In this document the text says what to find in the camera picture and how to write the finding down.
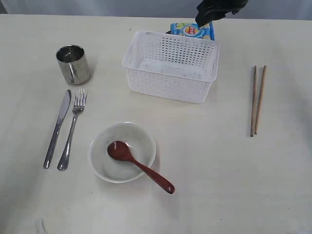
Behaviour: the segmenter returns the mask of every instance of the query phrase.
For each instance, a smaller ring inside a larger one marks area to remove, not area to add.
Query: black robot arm
[[[248,0],[203,0],[197,7],[196,23],[201,27],[213,20],[224,18],[228,12],[235,15],[247,2]]]

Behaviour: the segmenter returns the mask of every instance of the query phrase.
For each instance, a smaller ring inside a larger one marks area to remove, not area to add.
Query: basket rim
[[[126,54],[124,55],[123,57],[123,60],[121,62],[121,65],[126,68],[126,69],[130,69],[130,70],[136,70],[136,71],[143,71],[143,72],[149,72],[149,73],[153,73],[153,74],[159,74],[159,75],[165,75],[165,76],[171,76],[171,77],[178,77],[178,78],[183,78],[183,79],[191,79],[191,80],[196,80],[196,81],[199,81],[199,82],[205,82],[205,83],[209,83],[209,82],[213,82],[216,80],[216,77],[217,77],[217,70],[218,70],[218,62],[219,62],[219,53],[220,53],[220,45],[218,42],[216,41],[212,41],[212,40],[206,40],[206,39],[199,39],[199,38],[191,38],[191,37],[184,37],[186,39],[190,39],[190,41],[193,41],[193,40],[198,40],[198,41],[201,41],[201,42],[207,42],[207,44],[214,44],[216,46],[216,58],[215,58],[215,61],[214,61],[214,66],[213,66],[213,70],[212,70],[212,79],[211,80],[199,80],[199,79],[196,79],[196,78],[191,78],[191,77],[182,77],[182,76],[178,76],[178,75],[172,75],[172,74],[167,74],[167,73],[160,73],[160,72],[153,72],[153,71],[148,71],[148,70],[144,70],[144,69],[138,69],[138,68],[133,68],[133,67],[130,67],[130,66],[127,66],[125,65],[125,60],[128,56],[128,54],[130,53],[130,50],[132,48],[132,46],[134,45],[135,41],[136,41],[136,38],[139,36],[139,34],[142,34],[142,33],[153,33],[153,34],[159,34],[159,35],[165,35],[167,37],[173,37],[173,38],[180,38],[181,36],[179,35],[172,35],[172,34],[165,34],[165,33],[160,33],[160,32],[151,32],[151,31],[137,31],[133,38],[132,38],[132,41],[130,43],[130,46],[126,52]]]

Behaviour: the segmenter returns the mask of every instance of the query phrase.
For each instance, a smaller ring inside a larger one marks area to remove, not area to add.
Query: snack package
[[[212,22],[200,28],[196,23],[172,23],[170,30],[175,35],[215,40]]]

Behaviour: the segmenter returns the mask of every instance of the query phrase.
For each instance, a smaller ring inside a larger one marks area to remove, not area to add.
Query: plastic basket
[[[215,41],[139,31],[122,65],[131,91],[199,104],[216,79],[218,59]]]

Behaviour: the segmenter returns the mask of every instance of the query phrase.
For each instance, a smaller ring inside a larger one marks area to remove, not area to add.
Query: white bowl
[[[88,161],[94,173],[112,183],[126,183],[141,177],[144,172],[136,165],[114,160],[108,155],[107,147],[116,140],[125,142],[137,161],[151,167],[156,156],[154,139],[141,126],[120,122],[106,128],[92,141]]]

